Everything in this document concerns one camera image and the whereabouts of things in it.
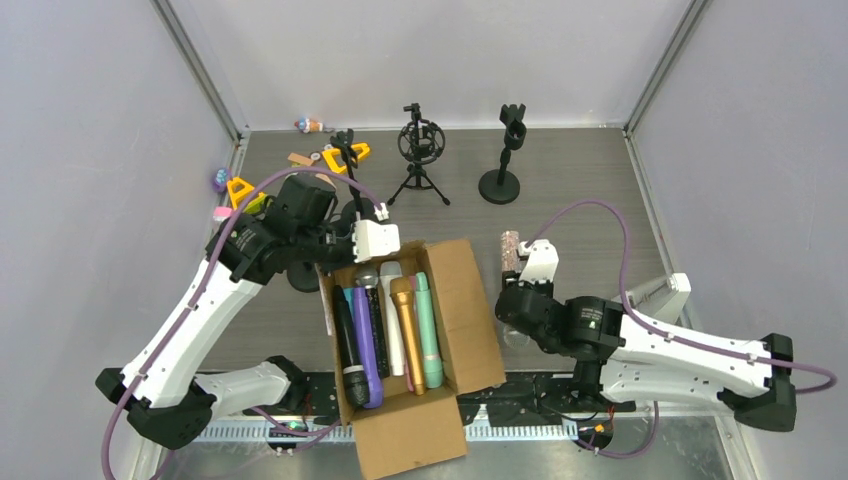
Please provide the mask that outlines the glitter microphone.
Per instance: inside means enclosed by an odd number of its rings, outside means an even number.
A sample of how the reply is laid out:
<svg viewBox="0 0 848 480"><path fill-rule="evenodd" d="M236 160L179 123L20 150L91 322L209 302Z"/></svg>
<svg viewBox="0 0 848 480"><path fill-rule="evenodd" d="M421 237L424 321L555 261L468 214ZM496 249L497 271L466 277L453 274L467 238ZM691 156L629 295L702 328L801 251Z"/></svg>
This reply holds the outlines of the glitter microphone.
<svg viewBox="0 0 848 480"><path fill-rule="evenodd" d="M503 288L506 288L507 283L513 280L519 271L518 245L519 233L517 231L508 230L501 234L501 277ZM522 349L530 342L530 338L527 335L522 334L507 324L503 325L503 339L505 345L514 350Z"/></svg>

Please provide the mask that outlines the black sparkle grille microphone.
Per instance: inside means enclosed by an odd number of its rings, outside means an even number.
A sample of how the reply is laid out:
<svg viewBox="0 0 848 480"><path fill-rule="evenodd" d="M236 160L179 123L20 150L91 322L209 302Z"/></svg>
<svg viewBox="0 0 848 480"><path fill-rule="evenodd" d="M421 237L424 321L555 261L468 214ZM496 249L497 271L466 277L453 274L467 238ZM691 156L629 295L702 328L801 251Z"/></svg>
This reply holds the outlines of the black sparkle grille microphone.
<svg viewBox="0 0 848 480"><path fill-rule="evenodd" d="M363 287L369 310L369 319L372 328L372 338L377 362L377 372L380 379L390 376L390 362L385 337L385 328L382 316L381 302L379 298L379 275L375 267L370 265L361 266L355 274L356 284Z"/></svg>

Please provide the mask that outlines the black mic stand round base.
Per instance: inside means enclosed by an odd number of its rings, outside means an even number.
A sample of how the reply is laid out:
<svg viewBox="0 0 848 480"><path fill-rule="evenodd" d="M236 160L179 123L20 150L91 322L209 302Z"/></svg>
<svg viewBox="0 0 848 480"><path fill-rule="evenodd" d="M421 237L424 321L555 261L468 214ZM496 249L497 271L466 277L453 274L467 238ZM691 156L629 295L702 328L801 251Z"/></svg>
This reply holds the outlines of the black mic stand round base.
<svg viewBox="0 0 848 480"><path fill-rule="evenodd" d="M331 137L330 144L334 148L340 149L345 160L348 160L350 156L354 155L352 148L353 138L354 131L352 129L347 129L346 131L339 130ZM357 167L354 167L353 165L348 166L346 175L351 180L356 180L354 173L356 168ZM344 205L339 219L333 223L336 232L340 236L344 236L346 239L351 237L354 223L357 220L378 220L375 205L369 198L363 198L361 196L361 191L353 187L349 188L349 192L351 193L352 199Z"/></svg>

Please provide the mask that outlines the teal microphone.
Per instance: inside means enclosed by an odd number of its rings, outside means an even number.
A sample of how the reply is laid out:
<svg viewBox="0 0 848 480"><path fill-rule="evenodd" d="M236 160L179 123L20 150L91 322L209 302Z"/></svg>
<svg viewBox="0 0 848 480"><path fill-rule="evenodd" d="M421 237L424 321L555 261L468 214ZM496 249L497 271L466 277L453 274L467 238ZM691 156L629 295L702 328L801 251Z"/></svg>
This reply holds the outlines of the teal microphone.
<svg viewBox="0 0 848 480"><path fill-rule="evenodd" d="M438 345L431 290L427 275L424 272L418 272L415 278L416 314L422 348L425 384L428 389L436 389L443 384L444 368Z"/></svg>

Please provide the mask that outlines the gold microphone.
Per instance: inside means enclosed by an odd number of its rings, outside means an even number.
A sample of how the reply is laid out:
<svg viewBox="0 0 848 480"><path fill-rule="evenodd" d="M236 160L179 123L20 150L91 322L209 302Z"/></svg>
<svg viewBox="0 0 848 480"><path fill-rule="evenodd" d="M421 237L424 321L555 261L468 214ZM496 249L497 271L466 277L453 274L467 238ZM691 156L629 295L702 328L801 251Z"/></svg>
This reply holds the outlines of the gold microphone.
<svg viewBox="0 0 848 480"><path fill-rule="evenodd" d="M407 280L402 277L391 281L391 297L398 314L405 356L408 359L414 385L414 394L421 396L426 393L427 387L421 360L419 331L415 323L415 296L409 290Z"/></svg>

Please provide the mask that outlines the black mic stand wide clip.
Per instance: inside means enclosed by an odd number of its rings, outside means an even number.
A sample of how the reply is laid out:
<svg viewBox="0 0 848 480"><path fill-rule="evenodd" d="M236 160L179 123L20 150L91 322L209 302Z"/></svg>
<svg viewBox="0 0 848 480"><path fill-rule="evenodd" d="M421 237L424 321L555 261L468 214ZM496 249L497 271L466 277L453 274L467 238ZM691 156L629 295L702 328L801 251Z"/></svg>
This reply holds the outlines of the black mic stand wide clip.
<svg viewBox="0 0 848 480"><path fill-rule="evenodd" d="M481 197L489 203L505 205L515 201L520 194L520 181L508 170L512 153L525 141L527 127L524 123L525 104L504 104L499 119L505 126L504 147L499 158L499 168L484 173L478 182Z"/></svg>

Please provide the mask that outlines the purple microphone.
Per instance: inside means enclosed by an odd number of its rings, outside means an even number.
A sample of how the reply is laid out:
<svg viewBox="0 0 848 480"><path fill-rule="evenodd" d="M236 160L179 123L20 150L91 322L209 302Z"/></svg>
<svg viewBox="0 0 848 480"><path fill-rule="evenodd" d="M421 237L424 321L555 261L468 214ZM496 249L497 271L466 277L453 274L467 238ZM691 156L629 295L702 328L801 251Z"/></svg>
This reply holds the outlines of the purple microphone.
<svg viewBox="0 0 848 480"><path fill-rule="evenodd" d="M369 302L364 287L353 289L354 327L357 335L360 359L364 367L369 399L366 409L376 409L383 404L384 389L378 371L376 348L373 339L373 327Z"/></svg>

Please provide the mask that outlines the black tripod shock mount stand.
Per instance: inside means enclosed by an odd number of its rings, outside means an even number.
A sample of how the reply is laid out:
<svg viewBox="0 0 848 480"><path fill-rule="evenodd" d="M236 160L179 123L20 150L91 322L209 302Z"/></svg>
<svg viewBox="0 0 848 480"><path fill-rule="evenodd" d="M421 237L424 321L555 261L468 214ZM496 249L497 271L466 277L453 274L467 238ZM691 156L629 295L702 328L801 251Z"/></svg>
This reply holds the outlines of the black tripod shock mount stand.
<svg viewBox="0 0 848 480"><path fill-rule="evenodd" d="M400 193L405 190L433 190L449 206L451 201L430 179L426 167L436 162L444 153L446 137L443 129L435 122L425 119L419 103L404 106L403 111L410 114L410 121L400 130L397 147L400 155L407 161L407 177L389 198L387 204L393 205Z"/></svg>

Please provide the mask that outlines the cardboard box with label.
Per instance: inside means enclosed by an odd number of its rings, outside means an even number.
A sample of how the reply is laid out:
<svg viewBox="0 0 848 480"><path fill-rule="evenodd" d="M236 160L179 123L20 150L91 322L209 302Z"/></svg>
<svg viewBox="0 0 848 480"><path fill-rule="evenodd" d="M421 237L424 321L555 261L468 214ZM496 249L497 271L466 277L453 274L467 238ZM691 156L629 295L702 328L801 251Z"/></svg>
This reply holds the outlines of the cardboard box with label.
<svg viewBox="0 0 848 480"><path fill-rule="evenodd" d="M331 341L341 423L353 430L360 471L381 479L467 454L457 398L500 385L504 364L480 268L469 240L413 241L371 260L398 278L377 286L387 352L399 361L382 380L380 406L354 404L343 355Z"/></svg>

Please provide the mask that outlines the black mic stand front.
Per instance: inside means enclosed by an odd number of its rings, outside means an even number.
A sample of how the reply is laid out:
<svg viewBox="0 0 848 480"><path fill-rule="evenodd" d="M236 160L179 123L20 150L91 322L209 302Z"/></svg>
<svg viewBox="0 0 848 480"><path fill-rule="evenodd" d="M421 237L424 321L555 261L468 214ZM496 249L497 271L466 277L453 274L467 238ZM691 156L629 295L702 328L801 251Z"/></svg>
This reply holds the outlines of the black mic stand front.
<svg viewBox="0 0 848 480"><path fill-rule="evenodd" d="M286 271L291 287L301 293L315 293L320 290L319 273L316 265L310 262L292 264Z"/></svg>

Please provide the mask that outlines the pink microphone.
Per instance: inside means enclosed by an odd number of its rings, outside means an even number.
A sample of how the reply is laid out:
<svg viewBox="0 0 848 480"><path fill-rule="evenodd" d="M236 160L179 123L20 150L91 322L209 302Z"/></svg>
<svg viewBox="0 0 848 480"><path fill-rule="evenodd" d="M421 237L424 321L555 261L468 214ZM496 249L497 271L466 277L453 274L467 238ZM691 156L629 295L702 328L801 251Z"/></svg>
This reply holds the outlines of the pink microphone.
<svg viewBox="0 0 848 480"><path fill-rule="evenodd" d="M407 280L407 282L409 283L409 290L414 292L415 276L403 276L402 278L405 278ZM404 358L404 373L405 373L406 388L409 392L414 393L414 385L413 385L413 382L412 382L412 377L411 377L411 373L410 373L410 369L409 369L408 359L407 359L406 356Z"/></svg>

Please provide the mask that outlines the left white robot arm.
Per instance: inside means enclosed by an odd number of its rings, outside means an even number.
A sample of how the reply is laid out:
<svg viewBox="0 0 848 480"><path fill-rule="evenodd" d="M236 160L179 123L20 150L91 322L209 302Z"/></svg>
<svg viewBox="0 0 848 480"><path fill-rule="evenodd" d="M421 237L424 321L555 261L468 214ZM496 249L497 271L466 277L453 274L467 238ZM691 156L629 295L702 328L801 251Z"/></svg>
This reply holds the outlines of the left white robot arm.
<svg viewBox="0 0 848 480"><path fill-rule="evenodd" d="M242 213L221 225L154 338L127 365L105 368L95 380L138 434L178 450L220 417L260 406L293 412L304 407L308 378L282 355L226 373L202 374L199 367L236 314L276 274L352 262L351 240L328 220L336 202L325 174L310 167L286 175L262 213Z"/></svg>

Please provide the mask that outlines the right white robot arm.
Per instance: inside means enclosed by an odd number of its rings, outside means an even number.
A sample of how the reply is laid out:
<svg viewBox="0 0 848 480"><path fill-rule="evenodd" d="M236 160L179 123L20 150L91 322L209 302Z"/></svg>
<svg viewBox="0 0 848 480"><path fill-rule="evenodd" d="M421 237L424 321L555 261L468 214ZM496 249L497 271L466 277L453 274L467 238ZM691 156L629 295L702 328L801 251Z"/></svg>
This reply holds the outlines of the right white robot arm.
<svg viewBox="0 0 848 480"><path fill-rule="evenodd" d="M729 411L755 429L795 427L794 349L785 335L716 337L628 313L600 297L559 302L548 288L528 283L504 288L495 315L543 352L574 360L565 396L579 410L671 402Z"/></svg>

